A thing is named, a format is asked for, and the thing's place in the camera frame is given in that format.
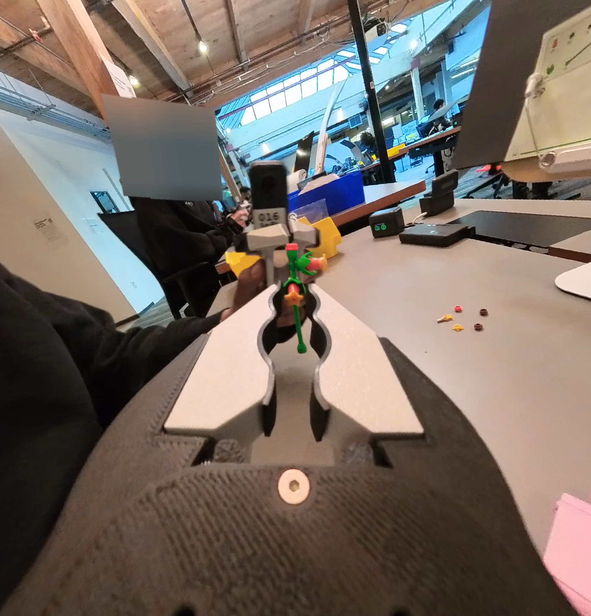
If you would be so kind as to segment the flat black box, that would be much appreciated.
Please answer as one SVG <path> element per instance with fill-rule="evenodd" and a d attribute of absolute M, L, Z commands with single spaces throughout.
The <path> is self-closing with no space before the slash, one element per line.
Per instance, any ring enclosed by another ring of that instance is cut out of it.
<path fill-rule="evenodd" d="M 454 244 L 475 237 L 476 229 L 468 224 L 423 224 L 406 227 L 399 235 L 402 244 L 448 248 Z"/>

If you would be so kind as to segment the wooden table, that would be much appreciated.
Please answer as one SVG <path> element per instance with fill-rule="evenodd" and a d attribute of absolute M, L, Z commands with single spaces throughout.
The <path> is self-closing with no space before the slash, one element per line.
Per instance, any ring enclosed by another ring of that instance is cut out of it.
<path fill-rule="evenodd" d="M 368 217 L 379 210 L 425 192 L 425 181 L 392 182 L 363 187 L 364 201 L 352 208 L 330 215 L 337 227 Z"/>

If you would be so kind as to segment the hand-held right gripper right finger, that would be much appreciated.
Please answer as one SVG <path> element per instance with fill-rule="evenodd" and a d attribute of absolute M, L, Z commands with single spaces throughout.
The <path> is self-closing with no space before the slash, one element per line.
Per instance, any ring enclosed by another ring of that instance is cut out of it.
<path fill-rule="evenodd" d="M 317 284 L 308 290 L 310 344 L 318 356 L 310 398 L 315 441 L 375 443 L 423 436 L 381 339 Z"/>

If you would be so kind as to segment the blue parts bin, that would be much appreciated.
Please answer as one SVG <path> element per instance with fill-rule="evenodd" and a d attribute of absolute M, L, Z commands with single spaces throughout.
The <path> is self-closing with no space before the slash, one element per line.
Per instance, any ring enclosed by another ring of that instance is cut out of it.
<path fill-rule="evenodd" d="M 339 176 L 308 191 L 289 194 L 289 211 L 293 212 L 317 201 L 325 201 L 330 216 L 366 203 L 360 171 Z"/>

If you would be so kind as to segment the black charging dock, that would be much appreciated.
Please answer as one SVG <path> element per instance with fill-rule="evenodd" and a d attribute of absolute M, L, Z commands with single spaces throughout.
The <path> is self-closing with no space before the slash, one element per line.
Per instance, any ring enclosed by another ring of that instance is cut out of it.
<path fill-rule="evenodd" d="M 459 171 L 453 169 L 436 177 L 431 190 L 420 199 L 421 213 L 425 217 L 437 216 L 454 206 L 454 190 L 458 186 Z"/>

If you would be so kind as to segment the green flower stem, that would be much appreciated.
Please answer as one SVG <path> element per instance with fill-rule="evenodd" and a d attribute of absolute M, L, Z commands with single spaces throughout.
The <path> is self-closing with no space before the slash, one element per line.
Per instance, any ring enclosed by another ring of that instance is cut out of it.
<path fill-rule="evenodd" d="M 305 277 L 315 277 L 319 275 L 327 269 L 328 259 L 325 256 L 322 256 L 321 258 L 314 258 L 311 251 L 300 254 L 298 244 L 292 242 L 287 243 L 285 250 L 288 259 L 289 276 L 283 283 L 283 299 L 287 294 L 287 286 L 290 283 L 297 283 L 300 286 L 300 294 L 304 296 L 305 300 L 307 286 L 300 278 L 300 275 Z M 304 354 L 307 352 L 307 345 L 302 336 L 302 321 L 300 317 L 300 308 L 303 306 L 304 300 L 302 301 L 300 307 L 291 307 L 297 335 L 297 352 L 299 354 Z"/>

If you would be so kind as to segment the white book stand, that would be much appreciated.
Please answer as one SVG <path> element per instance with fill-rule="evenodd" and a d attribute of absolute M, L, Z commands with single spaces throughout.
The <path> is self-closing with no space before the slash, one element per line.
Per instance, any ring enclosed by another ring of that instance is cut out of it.
<path fill-rule="evenodd" d="M 591 177 L 591 139 L 535 148 L 534 156 L 505 161 L 502 167 L 511 178 L 525 182 Z M 591 263 L 559 275 L 555 285 L 565 293 L 591 300 Z"/>

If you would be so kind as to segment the person's left hand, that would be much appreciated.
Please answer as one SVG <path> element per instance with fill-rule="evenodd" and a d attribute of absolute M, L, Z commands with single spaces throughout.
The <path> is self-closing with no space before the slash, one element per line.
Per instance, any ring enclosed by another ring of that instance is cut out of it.
<path fill-rule="evenodd" d="M 253 265 L 241 271 L 235 286 L 231 305 L 221 313 L 220 322 L 224 322 L 245 304 L 252 301 L 266 286 L 265 263 L 259 259 Z"/>

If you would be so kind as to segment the open instruction booklet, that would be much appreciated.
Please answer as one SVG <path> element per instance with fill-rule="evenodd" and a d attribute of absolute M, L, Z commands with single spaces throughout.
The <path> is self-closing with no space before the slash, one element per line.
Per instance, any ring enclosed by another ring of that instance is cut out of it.
<path fill-rule="evenodd" d="M 507 161 L 549 175 L 591 170 L 591 1 L 542 36 Z"/>

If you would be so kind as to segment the black power bank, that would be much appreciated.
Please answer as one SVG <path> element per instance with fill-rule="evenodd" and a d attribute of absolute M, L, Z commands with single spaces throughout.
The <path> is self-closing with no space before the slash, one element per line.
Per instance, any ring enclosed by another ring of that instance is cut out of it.
<path fill-rule="evenodd" d="M 405 228 L 405 220 L 400 205 L 379 210 L 370 214 L 368 218 L 371 234 L 375 239 L 397 236 Z"/>

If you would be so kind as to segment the yellow storage bin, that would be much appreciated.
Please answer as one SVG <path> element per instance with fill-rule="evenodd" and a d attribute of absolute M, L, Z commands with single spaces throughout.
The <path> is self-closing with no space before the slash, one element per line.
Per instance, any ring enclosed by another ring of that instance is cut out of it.
<path fill-rule="evenodd" d="M 291 217 L 290 222 L 297 222 L 301 227 L 304 225 L 314 227 L 318 231 L 320 242 L 315 247 L 309 247 L 314 258 L 325 256 L 330 259 L 338 254 L 338 245 L 342 243 L 342 236 L 331 218 L 326 217 L 311 224 L 307 218 L 296 219 Z M 258 254 L 230 248 L 224 253 L 222 260 L 215 268 L 220 274 L 232 272 L 238 278 L 244 269 L 252 266 L 259 259 L 261 259 L 261 256 Z"/>

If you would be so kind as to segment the person's left forearm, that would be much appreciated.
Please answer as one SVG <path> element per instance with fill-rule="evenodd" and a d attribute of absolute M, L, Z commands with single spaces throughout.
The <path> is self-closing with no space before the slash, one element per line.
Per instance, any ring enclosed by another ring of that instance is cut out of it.
<path fill-rule="evenodd" d="M 232 309 L 225 309 L 210 317 L 187 317 L 166 327 L 132 328 L 106 337 L 98 347 L 89 386 L 102 427 L 181 352 L 231 313 Z"/>

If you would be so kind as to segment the pink brick figure pot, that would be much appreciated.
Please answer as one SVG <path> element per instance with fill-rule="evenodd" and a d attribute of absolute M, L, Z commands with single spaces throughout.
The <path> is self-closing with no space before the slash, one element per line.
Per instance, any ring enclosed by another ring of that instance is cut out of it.
<path fill-rule="evenodd" d="M 591 615 L 591 499 L 561 496 L 543 562 L 574 609 Z"/>

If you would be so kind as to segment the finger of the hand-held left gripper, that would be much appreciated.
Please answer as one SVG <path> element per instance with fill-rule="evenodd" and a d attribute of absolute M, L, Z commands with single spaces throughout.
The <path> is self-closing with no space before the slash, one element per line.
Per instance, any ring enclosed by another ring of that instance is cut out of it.
<path fill-rule="evenodd" d="M 262 258 L 268 287 L 275 284 L 274 253 L 289 243 L 289 229 L 285 224 L 254 228 L 245 233 L 245 253 Z"/>
<path fill-rule="evenodd" d="M 314 226 L 303 222 L 290 223 L 291 242 L 299 247 L 317 247 L 321 243 L 321 232 Z"/>

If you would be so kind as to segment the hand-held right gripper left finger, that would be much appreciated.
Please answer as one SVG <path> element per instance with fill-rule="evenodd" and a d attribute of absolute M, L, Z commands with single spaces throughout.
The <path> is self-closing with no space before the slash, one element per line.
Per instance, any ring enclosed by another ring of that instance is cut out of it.
<path fill-rule="evenodd" d="M 270 353 L 278 344 L 281 303 L 278 285 L 272 285 L 208 335 L 164 423 L 167 434 L 271 435 L 276 378 Z"/>

